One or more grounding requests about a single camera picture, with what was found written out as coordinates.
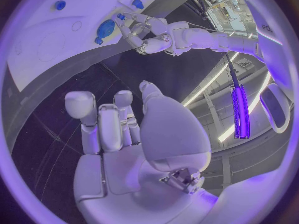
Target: robotic hand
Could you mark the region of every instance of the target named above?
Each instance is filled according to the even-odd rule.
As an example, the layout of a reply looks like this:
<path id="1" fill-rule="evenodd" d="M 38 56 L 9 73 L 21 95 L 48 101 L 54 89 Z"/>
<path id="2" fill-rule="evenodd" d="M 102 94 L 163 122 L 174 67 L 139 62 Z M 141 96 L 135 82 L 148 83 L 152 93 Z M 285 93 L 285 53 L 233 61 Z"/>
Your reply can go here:
<path id="1" fill-rule="evenodd" d="M 132 19 L 137 24 L 130 30 L 124 19 Z M 210 48 L 216 52 L 237 51 L 255 56 L 263 62 L 263 56 L 257 39 L 228 36 L 224 32 L 208 32 L 201 28 L 189 28 L 188 22 L 179 21 L 167 24 L 164 18 L 150 17 L 144 14 L 124 12 L 119 14 L 115 23 L 124 39 L 142 55 L 165 51 L 169 55 L 179 56 L 190 49 Z M 156 35 L 141 40 L 138 37 L 144 30 Z"/>

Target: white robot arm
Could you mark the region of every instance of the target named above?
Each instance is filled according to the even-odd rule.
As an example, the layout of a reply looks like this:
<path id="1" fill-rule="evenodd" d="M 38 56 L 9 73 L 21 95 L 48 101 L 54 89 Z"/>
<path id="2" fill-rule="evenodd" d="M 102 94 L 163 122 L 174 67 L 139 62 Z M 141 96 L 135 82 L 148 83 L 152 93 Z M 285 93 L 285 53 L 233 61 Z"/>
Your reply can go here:
<path id="1" fill-rule="evenodd" d="M 167 24 L 163 18 L 131 12 L 124 12 L 124 15 L 119 14 L 119 17 L 122 19 L 126 17 L 137 22 L 130 30 L 120 18 L 115 20 L 125 40 L 143 55 L 165 51 L 167 54 L 178 56 L 192 48 L 210 48 L 216 52 L 237 51 L 250 54 L 263 61 L 257 39 L 228 36 L 224 32 L 210 33 L 201 28 L 189 28 L 189 24 L 185 21 Z M 155 34 L 156 37 L 141 40 L 138 34 L 145 28 Z"/>

